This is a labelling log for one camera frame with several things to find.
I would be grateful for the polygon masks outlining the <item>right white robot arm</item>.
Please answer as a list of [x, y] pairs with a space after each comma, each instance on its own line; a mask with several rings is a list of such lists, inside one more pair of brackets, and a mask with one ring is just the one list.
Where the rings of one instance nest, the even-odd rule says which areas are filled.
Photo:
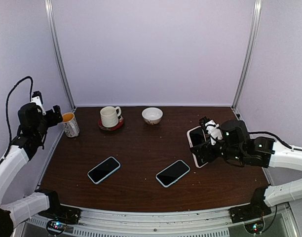
[[[222, 158], [228, 164], [235, 160], [238, 167], [250, 165], [302, 171], [302, 147], [289, 145], [270, 132], [258, 131], [258, 137], [252, 139], [252, 133], [242, 120], [216, 124], [212, 119], [203, 117], [199, 125], [210, 139], [191, 146], [190, 151], [196, 158], [207, 162]], [[298, 199], [302, 199], [302, 178], [282, 185], [258, 188], [246, 207], [246, 214], [256, 218], [265, 210], [265, 205], [273, 207]]]

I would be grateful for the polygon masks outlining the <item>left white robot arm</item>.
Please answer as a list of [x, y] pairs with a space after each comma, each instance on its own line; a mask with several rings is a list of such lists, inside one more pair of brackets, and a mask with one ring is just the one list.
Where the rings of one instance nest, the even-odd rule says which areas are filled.
[[53, 219], [64, 215], [56, 191], [37, 190], [26, 198], [3, 205], [2, 198], [17, 175], [44, 146], [47, 130], [61, 123], [63, 118], [58, 105], [44, 112], [42, 106], [31, 102], [18, 111], [20, 121], [16, 137], [0, 159], [0, 237], [9, 237], [22, 222], [37, 213], [45, 211]]

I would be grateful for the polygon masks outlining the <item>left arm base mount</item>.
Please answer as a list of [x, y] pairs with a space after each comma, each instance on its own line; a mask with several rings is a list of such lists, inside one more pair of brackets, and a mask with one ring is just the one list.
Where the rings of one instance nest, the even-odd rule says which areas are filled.
[[58, 198], [49, 197], [49, 208], [38, 214], [49, 219], [45, 227], [47, 232], [52, 236], [58, 236], [65, 231], [68, 225], [78, 224], [81, 210], [64, 206]]

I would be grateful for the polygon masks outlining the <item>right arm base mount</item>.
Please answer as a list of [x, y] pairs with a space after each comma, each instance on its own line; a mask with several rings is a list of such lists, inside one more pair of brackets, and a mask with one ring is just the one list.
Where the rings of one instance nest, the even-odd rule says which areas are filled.
[[271, 208], [264, 201], [251, 202], [229, 209], [232, 223], [242, 222], [246, 232], [252, 235], [261, 234], [265, 230], [264, 217], [271, 213]]

